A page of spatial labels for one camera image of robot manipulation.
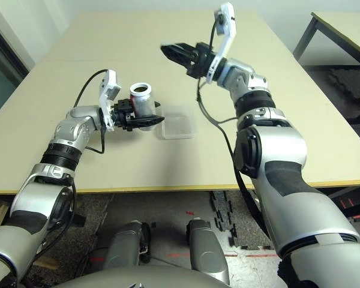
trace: clear plastic container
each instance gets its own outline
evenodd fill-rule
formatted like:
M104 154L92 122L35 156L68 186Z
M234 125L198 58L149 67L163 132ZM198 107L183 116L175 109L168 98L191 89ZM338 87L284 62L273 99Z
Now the clear plastic container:
M161 125L164 139L193 138L197 134L192 109L188 106L161 106L165 120Z

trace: table edge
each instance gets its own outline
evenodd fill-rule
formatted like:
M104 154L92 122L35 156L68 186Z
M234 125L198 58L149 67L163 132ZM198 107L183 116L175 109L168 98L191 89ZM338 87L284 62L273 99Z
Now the table edge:
M309 182L310 186L315 188L331 188L331 187L348 187L360 186L360 180L348 181L326 181L326 182ZM253 189L252 184L247 184L248 189ZM158 186L158 187L120 187L120 188L90 188L77 189L80 194L91 193L124 193L124 192L165 192L165 191L205 191L205 190L237 190L239 187L235 184L227 185L185 185L185 186ZM17 194L16 190L0 190L0 194Z
M353 42L350 38L345 36L343 33L341 33L339 30L337 30L335 27L333 27L331 24L329 24L326 20L321 18L319 15L316 14L316 12L311 12L312 17L314 17L317 21L320 21L323 25L325 25L328 29L332 30L332 32L336 33L338 36L340 36L342 39L347 41L353 48L358 50L360 52L360 46L357 45L355 42Z

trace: beige table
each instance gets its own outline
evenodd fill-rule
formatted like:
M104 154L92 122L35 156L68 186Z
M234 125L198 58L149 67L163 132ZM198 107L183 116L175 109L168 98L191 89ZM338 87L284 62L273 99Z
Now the beige table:
M237 11L238 34L229 52L265 75L279 108L308 145L304 178L316 187L360 185L360 138L270 28L253 11ZM188 105L198 135L162 140L153 132L106 134L106 153L86 151L77 168L79 192L214 190L237 187L220 132L199 112L196 81L161 53L161 43L208 42L212 11L84 14L36 65L0 110L0 193L15 193L40 161L57 123L87 78L117 71L127 98L134 82L152 85L162 105ZM81 105L98 103L96 78ZM229 93L216 84L202 90L218 119L234 115ZM235 123L223 125L235 141ZM100 148L99 135L90 143Z

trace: metal table leg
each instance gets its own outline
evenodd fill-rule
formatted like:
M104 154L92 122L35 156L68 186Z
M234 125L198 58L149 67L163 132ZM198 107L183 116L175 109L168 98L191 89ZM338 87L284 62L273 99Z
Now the metal table leg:
M297 61L299 61L301 55L303 54L305 48L307 48L309 42L311 41L313 35L315 34L317 20L312 17L311 22L309 23L308 27L306 28L304 34L302 35L299 43L297 44L296 48L293 51L293 56Z

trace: cable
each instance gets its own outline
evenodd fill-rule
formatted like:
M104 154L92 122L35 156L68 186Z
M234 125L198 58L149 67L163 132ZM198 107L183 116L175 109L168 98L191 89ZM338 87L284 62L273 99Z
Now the cable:
M72 183L72 193L73 193L73 201L72 201L72 213L71 217L68 221L68 223L65 225L64 229L61 231L61 233L44 249L42 249L39 253L37 253L34 257L34 261L39 259L42 255L44 255L49 249L51 249L52 246L54 246L66 233L66 231L71 227L74 213L76 211L76 203L77 203L77 192L76 192L76 186L74 183Z
M211 39L209 41L209 52L211 53L212 52L212 43L213 43L213 38L214 38L214 32L215 32L215 28L216 28L216 24L217 24L217 20L215 20L213 26L212 26L212 31L211 31ZM229 154L232 158L232 163L233 163L233 171L235 173L235 178L236 178L236 181L238 183L238 186L239 186L239 189L240 189L240 192L242 194L242 197L244 198L244 201L245 203L247 204L247 207L248 207L248 210L250 211L250 214L251 216L254 218L254 220L256 221L257 225L261 228L261 230L263 231L263 233L269 237L268 235L268 231L266 229L266 226L265 226L265 222L264 222L264 218L263 218L263 215L262 213L260 212L260 210L258 209L255 201L253 200L252 198L252 195L250 194L250 192L247 190L242 178L241 178L241 175L240 175L240 171L238 171L236 169L236 166L235 166L235 162L234 162L234 159L233 159L233 151L232 151L232 147L229 143L229 139L227 137L227 134L226 132L224 131L224 129L222 129L219 124L222 124L222 123L225 123L227 121L230 121L230 120L234 120L235 118L230 118L230 119L227 119L227 120L224 120L224 121L217 121L216 119L214 119L208 112L207 110L205 109L204 107L204 104L203 104L203 100L202 100L202 96L201 96L201 93L200 93L200 90L201 88L205 85L205 82L202 83L200 85L200 78L197 80L197 90L196 90L196 101L198 102L199 104L199 107L200 107L200 110L201 112L203 113L203 115L205 116L205 118L213 125L215 126L216 128L218 128L221 133L223 134L224 136L224 139L227 143L227 147L228 147L228 150L229 150Z
M77 268L74 272L74 275L73 275L73 278L77 278L77 277L80 277L81 274L79 276L77 276L77 273L79 272L79 268L80 266L84 263L84 261L86 260L86 258L92 254L94 251L97 251L97 250L102 250L102 249L108 249L108 247L98 247L98 248L95 248L95 249L92 249L91 251L87 252L79 261L79 264L77 264Z
M76 98L76 101L73 105L73 107L77 107L86 87L88 86L88 84L92 81L92 79L94 77L96 77L97 75L101 74L101 73L104 73L104 72L107 72L108 69L102 69L102 70L99 70L97 71L96 73L94 73L90 78L88 78L88 80L85 82L83 88L80 90L77 98ZM85 149L88 149L88 150L91 150L91 151L94 151L96 153L99 153L99 154L104 154L104 151L105 151L105 133L106 133L106 126L104 123L101 124L101 131L100 131L100 140L101 140L101 151L95 149L95 148L92 148L92 147L89 147L89 146L86 146Z
M215 20L215 22L212 26L211 37L209 38L209 52L212 51L212 44L214 42L214 35L215 35L215 29L216 29L217 22L218 22L218 19Z
M104 154L104 151L106 150L106 141L105 141L106 131L107 131L107 127L104 124L102 124L101 128L100 128L101 151L99 151L95 148L89 147L89 146L85 146L85 149L94 151L99 154Z
M87 252L87 253L80 259L79 264L77 265L77 268L76 268L75 273L74 273L74 275L73 275L73 278L77 278L77 277L81 277L81 276L82 276L81 274L78 275L79 268L83 265L83 263L86 261L86 259L88 258L88 256L89 256L90 254L92 254L93 252L95 252L95 251L97 251L97 250L108 249L108 248L109 248L109 247L98 247L98 248L92 249L91 251ZM168 265L172 265L172 266L174 266L174 267L179 267L179 268L184 268L184 267L182 267L182 266L180 266L180 265L177 265L177 264L174 264L174 263L165 261L165 260L163 260L163 259L161 259L161 258L157 258L157 257L152 256L152 255L149 255L149 254L146 254L146 255L147 255L148 257L152 258L152 259L155 259L155 260L157 260L157 261L161 261L161 262L166 263L166 264L168 264Z
M76 101L75 101L75 103L74 103L74 105L73 105L74 108L77 107L77 105L78 105L78 103L79 103L79 101L80 101L80 99L81 99L81 97L82 97L82 95L83 95L83 92L84 92L85 88L86 88L86 87L88 86L88 84L92 81L92 79L93 79L94 77L96 77L97 75L99 75L99 74L101 74L101 73L104 73L104 72L106 72L106 71L108 71L108 69L102 69L102 70L97 71L95 74L93 74L93 75L85 82L83 88L80 90L79 95L77 96Z
M174 266L174 267L184 268L183 266L180 266L180 265L177 265L177 264L174 264L174 263L165 261L165 260L163 260L163 259L157 258L157 257L152 256L152 255L148 255L148 254L147 254L147 256L149 256L150 258L155 259L155 260L157 260L157 261L161 261L161 262L163 262L163 263L166 263L166 264L168 264L168 265L172 265L172 266Z

